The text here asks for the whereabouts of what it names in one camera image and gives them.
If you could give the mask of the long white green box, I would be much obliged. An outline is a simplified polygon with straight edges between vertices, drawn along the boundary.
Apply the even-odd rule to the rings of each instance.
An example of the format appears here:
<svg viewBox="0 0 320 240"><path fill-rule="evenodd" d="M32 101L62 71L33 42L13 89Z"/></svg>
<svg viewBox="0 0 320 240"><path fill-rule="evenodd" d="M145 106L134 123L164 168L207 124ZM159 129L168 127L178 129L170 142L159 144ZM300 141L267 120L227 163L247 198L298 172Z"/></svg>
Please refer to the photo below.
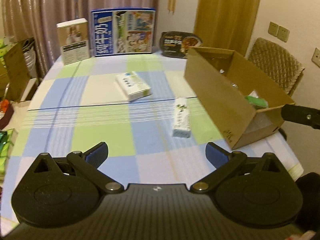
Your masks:
<svg viewBox="0 0 320 240"><path fill-rule="evenodd" d="M172 136L189 138L191 127L189 120L189 107L186 98L176 98L174 102L174 121L172 125Z"/></svg>

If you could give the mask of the green white spray box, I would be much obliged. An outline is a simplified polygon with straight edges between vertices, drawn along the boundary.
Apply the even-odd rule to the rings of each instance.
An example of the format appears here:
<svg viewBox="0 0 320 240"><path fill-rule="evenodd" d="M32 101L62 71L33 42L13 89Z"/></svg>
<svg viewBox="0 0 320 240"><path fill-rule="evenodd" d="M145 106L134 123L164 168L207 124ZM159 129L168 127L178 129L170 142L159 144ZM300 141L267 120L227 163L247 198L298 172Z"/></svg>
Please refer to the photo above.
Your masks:
<svg viewBox="0 0 320 240"><path fill-rule="evenodd" d="M266 109L266 108L268 108L268 102L263 98L254 97L254 96L248 95L248 96L245 96L245 99L255 109Z"/></svg>

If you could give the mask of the brown cardboard box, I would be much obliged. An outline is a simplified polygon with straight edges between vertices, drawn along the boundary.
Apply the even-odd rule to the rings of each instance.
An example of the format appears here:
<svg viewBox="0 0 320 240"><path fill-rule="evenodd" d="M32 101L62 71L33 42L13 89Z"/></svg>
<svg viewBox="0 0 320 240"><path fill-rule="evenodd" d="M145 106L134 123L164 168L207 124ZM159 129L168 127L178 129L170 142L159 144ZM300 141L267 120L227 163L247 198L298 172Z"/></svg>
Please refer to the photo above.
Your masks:
<svg viewBox="0 0 320 240"><path fill-rule="evenodd" d="M184 78L233 150L275 133L284 122L281 108L295 103L234 50L189 48ZM268 108L255 109L248 95L265 99Z"/></svg>

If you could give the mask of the checked tablecloth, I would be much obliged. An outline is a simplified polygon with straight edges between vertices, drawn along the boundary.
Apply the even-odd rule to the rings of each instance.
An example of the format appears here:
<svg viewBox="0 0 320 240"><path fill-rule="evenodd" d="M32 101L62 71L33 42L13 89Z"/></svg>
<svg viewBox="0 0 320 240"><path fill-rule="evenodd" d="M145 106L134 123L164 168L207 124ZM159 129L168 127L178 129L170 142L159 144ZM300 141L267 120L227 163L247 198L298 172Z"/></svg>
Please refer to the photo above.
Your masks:
<svg viewBox="0 0 320 240"><path fill-rule="evenodd" d="M228 145L184 79L184 59L160 53L91 58L64 66L57 60L35 93L8 161L1 200L1 232L17 225L12 193L42 152L64 157L106 142L108 159L100 166L127 185L191 185L213 171L205 146ZM136 72L151 95L129 102L116 82ZM191 136L172 136L174 102L186 98Z"/></svg>

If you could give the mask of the white medicine box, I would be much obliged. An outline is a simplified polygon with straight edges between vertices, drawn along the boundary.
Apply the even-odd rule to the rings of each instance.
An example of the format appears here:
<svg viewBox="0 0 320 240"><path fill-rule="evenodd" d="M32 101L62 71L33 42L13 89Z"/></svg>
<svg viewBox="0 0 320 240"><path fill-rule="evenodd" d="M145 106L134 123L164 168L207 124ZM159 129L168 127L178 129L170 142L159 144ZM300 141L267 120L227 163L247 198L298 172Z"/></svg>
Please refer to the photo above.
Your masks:
<svg viewBox="0 0 320 240"><path fill-rule="evenodd" d="M129 102L151 95L151 87L136 72L120 73L116 82Z"/></svg>

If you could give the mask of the brown side carton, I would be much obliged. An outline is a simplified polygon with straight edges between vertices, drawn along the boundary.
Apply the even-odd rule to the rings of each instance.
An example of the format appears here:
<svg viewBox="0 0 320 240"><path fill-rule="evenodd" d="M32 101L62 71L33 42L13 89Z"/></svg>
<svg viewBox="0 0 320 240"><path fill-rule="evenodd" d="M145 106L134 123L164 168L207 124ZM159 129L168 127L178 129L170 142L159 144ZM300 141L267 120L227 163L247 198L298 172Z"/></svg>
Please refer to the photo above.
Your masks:
<svg viewBox="0 0 320 240"><path fill-rule="evenodd" d="M11 37L1 39L1 97L23 101L39 84L37 54L33 37L12 42Z"/></svg>

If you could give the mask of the beige photo product box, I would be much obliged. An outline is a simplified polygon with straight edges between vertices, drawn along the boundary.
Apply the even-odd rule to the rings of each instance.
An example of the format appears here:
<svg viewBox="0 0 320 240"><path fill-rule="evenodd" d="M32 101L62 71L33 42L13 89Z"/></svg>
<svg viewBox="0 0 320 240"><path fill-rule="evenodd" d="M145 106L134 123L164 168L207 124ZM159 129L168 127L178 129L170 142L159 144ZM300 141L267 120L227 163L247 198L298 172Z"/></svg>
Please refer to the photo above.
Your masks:
<svg viewBox="0 0 320 240"><path fill-rule="evenodd" d="M88 20L76 20L56 24L61 57L64 65L90 58Z"/></svg>

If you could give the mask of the black instant rice bowl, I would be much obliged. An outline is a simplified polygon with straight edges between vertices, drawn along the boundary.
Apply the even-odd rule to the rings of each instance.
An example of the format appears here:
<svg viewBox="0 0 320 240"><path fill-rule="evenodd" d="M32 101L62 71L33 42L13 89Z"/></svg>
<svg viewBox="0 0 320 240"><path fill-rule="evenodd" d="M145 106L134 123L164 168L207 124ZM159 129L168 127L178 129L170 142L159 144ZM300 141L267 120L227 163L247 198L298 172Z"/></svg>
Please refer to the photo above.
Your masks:
<svg viewBox="0 0 320 240"><path fill-rule="evenodd" d="M199 47L202 40L195 34L182 31L163 32L159 40L162 55L186 59L190 47Z"/></svg>

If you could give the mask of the blue milk carton box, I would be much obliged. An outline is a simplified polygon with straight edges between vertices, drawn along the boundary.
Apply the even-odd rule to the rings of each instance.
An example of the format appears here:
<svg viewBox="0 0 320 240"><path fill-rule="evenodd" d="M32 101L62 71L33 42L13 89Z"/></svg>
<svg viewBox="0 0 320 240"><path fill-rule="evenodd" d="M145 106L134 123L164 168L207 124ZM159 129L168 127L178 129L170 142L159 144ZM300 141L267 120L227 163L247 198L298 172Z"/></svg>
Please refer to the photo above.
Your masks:
<svg viewBox="0 0 320 240"><path fill-rule="evenodd" d="M156 10L115 8L91 11L91 44L95 57L150 54Z"/></svg>

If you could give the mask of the beige curtain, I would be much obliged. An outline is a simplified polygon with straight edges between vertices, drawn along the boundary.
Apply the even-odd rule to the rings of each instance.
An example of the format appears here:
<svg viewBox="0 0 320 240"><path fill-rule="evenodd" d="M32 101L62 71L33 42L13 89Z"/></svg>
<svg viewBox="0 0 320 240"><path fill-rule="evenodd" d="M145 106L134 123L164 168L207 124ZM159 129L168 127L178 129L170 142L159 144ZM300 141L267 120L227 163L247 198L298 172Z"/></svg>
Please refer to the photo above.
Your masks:
<svg viewBox="0 0 320 240"><path fill-rule="evenodd" d="M94 9L156 8L158 0L1 0L2 36L35 38L36 71L44 77L60 56L56 25L90 18Z"/></svg>

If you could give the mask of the wall power sockets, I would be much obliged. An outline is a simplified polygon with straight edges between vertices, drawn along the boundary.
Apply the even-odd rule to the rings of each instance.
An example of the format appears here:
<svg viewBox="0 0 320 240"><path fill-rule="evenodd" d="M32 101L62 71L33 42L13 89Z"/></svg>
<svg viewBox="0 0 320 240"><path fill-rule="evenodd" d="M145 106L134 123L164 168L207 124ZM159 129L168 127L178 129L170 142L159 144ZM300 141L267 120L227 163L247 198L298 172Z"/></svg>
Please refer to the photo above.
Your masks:
<svg viewBox="0 0 320 240"><path fill-rule="evenodd" d="M286 29L285 27L282 27L274 22L270 22L268 33L283 42L287 42L289 39L290 31L289 29Z"/></svg>

